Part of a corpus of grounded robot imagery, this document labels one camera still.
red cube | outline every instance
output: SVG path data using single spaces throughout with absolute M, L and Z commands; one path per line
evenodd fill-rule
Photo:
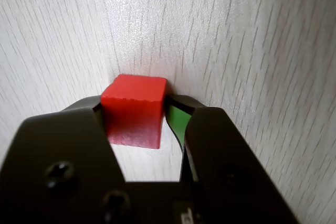
M 160 148 L 165 78 L 120 74 L 101 95 L 112 144 Z

green object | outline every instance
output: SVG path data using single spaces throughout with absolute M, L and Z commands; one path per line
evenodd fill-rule
M 191 115 L 175 106 L 169 105 L 168 109 L 166 110 L 167 123 L 179 140 L 181 148 L 183 148 L 184 145 L 185 129 L 187 128 L 190 118 Z

screw head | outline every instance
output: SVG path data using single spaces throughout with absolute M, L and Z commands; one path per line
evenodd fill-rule
M 228 164 L 222 167 L 221 175 L 225 187 L 235 193 L 247 193 L 254 188 L 254 179 L 251 173 L 242 166 Z
M 120 190 L 110 191 L 105 195 L 103 203 L 105 223 L 128 223 L 131 202 L 126 192 Z
M 74 165 L 69 161 L 59 161 L 45 171 L 46 186 L 49 190 L 68 189 L 75 178 Z

white wooden surface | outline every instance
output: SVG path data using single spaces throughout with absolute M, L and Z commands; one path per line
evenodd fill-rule
M 336 0 L 0 0 L 0 160 L 23 119 L 119 73 L 221 106 L 302 223 L 336 222 Z M 113 146 L 127 180 L 177 180 L 158 151 Z

white wooden wall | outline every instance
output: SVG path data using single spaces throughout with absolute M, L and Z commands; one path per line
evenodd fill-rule
M 335 223 L 335 5 L 0 0 L 0 160 L 29 116 L 100 94 L 120 73 L 166 77 L 225 109 L 302 223 Z M 158 151 L 113 149 L 127 180 L 178 179 L 166 124 Z

